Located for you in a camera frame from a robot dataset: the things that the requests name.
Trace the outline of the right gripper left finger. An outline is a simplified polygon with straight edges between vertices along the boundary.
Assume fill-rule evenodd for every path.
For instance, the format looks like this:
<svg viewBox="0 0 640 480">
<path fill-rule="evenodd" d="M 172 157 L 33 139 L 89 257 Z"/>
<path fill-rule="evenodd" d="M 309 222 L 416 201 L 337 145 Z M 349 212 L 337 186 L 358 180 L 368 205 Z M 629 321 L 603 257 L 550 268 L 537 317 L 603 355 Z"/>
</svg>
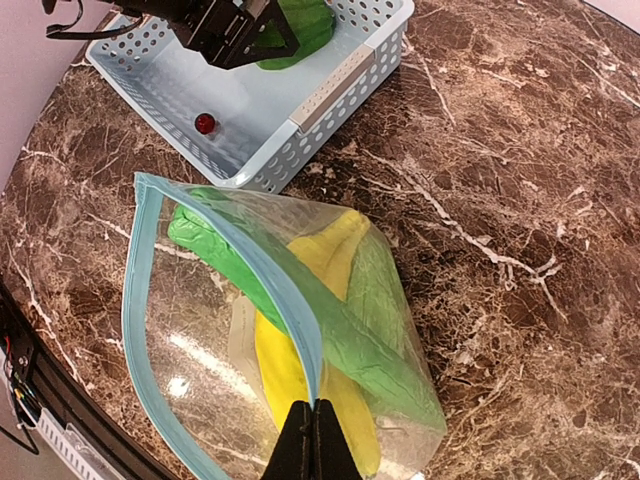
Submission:
<svg viewBox="0 0 640 480">
<path fill-rule="evenodd" d="M 262 480 L 308 480 L 312 463 L 312 410 L 309 403 L 292 403 Z"/>
</svg>

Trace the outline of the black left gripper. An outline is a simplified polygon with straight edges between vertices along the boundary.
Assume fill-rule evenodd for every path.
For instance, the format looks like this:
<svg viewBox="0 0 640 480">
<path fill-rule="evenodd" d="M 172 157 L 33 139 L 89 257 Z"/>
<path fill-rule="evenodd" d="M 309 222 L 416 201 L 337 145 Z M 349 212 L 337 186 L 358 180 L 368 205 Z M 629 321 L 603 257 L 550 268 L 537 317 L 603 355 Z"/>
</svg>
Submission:
<svg viewBox="0 0 640 480">
<path fill-rule="evenodd" d="M 290 59 L 300 46 L 278 2 L 130 0 L 115 5 L 165 20 L 184 48 L 222 69 Z"/>
</svg>

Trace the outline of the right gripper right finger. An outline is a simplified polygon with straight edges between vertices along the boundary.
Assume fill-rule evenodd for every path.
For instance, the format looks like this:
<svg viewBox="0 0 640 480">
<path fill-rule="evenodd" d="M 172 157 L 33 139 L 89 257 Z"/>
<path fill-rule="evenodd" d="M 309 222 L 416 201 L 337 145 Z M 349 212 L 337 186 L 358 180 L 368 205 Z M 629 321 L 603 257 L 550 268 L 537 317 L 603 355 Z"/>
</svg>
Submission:
<svg viewBox="0 0 640 480">
<path fill-rule="evenodd" d="M 316 401 L 313 411 L 313 478 L 361 480 L 332 403 Z"/>
</svg>

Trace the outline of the green toy bell pepper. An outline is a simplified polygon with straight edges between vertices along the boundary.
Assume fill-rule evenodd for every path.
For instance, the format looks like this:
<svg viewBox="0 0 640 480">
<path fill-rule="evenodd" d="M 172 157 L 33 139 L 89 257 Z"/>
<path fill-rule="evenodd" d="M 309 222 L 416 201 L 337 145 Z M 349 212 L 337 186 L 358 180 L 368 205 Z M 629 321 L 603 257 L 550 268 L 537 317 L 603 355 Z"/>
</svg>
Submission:
<svg viewBox="0 0 640 480">
<path fill-rule="evenodd" d="M 291 57 L 259 61 L 257 65 L 267 71 L 283 70 L 299 63 L 323 48 L 335 31 L 334 13 L 323 0 L 289 0 L 278 4 L 299 42 L 299 49 Z"/>
</svg>

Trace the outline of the clear zip top bag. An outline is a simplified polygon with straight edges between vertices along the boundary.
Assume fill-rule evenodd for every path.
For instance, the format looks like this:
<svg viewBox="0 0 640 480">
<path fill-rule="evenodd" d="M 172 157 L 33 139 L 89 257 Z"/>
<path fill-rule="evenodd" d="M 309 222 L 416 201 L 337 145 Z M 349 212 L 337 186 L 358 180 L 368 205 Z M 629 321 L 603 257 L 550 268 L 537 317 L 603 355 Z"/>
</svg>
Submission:
<svg viewBox="0 0 640 480">
<path fill-rule="evenodd" d="M 447 427 L 434 430 L 391 410 L 328 361 L 312 385 L 302 347 L 171 240 L 178 196 L 197 186 L 212 187 L 136 174 L 121 309 L 134 389 L 172 452 L 198 479 L 257 479 L 292 403 L 327 399 L 361 477 L 420 478 Z M 382 232 L 354 209 L 280 197 L 283 212 L 252 213 L 273 222 L 285 246 L 346 300 L 351 275 L 344 261 L 370 230 Z M 409 328 L 414 359 L 433 386 L 411 313 Z"/>
</svg>

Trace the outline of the long green toy cucumber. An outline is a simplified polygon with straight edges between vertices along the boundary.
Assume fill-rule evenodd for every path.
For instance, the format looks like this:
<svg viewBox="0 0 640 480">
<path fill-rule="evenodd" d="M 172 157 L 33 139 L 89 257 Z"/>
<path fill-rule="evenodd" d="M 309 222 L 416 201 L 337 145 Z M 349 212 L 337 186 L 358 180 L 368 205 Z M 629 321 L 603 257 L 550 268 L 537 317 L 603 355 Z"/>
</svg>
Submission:
<svg viewBox="0 0 640 480">
<path fill-rule="evenodd" d="M 434 430 L 446 428 L 437 395 L 419 363 L 403 360 L 289 250 L 275 225 L 252 213 L 281 213 L 282 197 L 197 186 L 178 196 L 171 240 L 245 293 L 267 320 L 303 349 L 312 385 L 323 361 L 391 410 Z"/>
</svg>

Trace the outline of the short green toy gourd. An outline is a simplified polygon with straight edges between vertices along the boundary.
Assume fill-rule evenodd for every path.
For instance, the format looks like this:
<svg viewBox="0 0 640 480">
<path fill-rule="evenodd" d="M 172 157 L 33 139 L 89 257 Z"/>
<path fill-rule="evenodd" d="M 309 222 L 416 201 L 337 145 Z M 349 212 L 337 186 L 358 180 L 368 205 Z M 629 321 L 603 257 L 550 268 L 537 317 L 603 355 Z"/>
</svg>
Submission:
<svg viewBox="0 0 640 480">
<path fill-rule="evenodd" d="M 370 230 L 352 261 L 347 305 L 380 340 L 409 363 L 414 361 L 410 311 L 385 237 Z"/>
</svg>

